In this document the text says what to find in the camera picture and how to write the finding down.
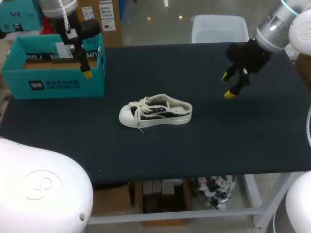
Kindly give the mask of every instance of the gray concrete floor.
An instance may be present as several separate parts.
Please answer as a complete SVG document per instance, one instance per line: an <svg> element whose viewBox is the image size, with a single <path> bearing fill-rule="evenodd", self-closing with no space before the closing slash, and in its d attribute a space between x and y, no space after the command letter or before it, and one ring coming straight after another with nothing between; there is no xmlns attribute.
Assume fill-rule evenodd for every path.
<svg viewBox="0 0 311 233"><path fill-rule="evenodd" d="M252 38L256 27L279 0L126 0L122 19L125 46L191 43L196 15L242 16ZM261 197L276 182L278 174L255 175ZM245 190L237 185L228 208L248 207ZM195 204L195 209L205 206ZM192 219L181 227L142 227L139 222L88 226L87 233L264 233L254 229L250 216Z"/></svg>
<svg viewBox="0 0 311 233"><path fill-rule="evenodd" d="M122 19L125 46L191 43L197 15L242 16L252 38L279 0L126 0Z"/></svg>

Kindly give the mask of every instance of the black tablecloth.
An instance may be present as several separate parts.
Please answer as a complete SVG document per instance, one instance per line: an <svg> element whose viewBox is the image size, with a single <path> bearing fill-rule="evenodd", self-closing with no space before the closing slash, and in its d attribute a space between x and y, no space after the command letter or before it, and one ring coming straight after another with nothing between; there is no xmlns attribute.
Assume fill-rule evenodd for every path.
<svg viewBox="0 0 311 233"><path fill-rule="evenodd" d="M0 134L71 157L93 184L311 170L310 96L286 53L273 54L250 87L225 100L237 81L221 82L228 45L106 49L102 98L11 99ZM191 103L191 122L144 133L120 124L124 105L160 93Z"/></svg>

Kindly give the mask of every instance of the white plastic bin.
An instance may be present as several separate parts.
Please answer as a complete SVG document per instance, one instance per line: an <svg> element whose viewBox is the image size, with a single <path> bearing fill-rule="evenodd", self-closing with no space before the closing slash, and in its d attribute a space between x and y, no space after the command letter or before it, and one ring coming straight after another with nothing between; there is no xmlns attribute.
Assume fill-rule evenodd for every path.
<svg viewBox="0 0 311 233"><path fill-rule="evenodd" d="M193 21L192 43L248 41L248 30L240 16L200 15Z"/></svg>

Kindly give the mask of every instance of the sneaker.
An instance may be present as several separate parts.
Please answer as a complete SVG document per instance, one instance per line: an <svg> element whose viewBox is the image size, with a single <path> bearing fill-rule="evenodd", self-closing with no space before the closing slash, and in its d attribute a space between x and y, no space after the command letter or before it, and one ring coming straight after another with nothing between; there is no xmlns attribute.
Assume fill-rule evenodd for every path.
<svg viewBox="0 0 311 233"><path fill-rule="evenodd" d="M130 102L119 114L120 122L132 128L154 125L181 125L191 120L192 105L165 94Z"/></svg>

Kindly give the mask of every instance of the shoe sole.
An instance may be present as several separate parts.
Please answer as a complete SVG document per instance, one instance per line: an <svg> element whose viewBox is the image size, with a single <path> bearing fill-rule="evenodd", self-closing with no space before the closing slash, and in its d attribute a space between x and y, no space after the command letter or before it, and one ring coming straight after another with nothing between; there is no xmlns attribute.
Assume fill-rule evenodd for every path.
<svg viewBox="0 0 311 233"><path fill-rule="evenodd" d="M141 128L147 128L154 125L183 125L187 124L191 120L191 116L192 113L187 116L178 116L155 120L141 120L139 125ZM127 127L136 128L133 120L122 117L121 114L119 114L119 120L123 125Z"/></svg>

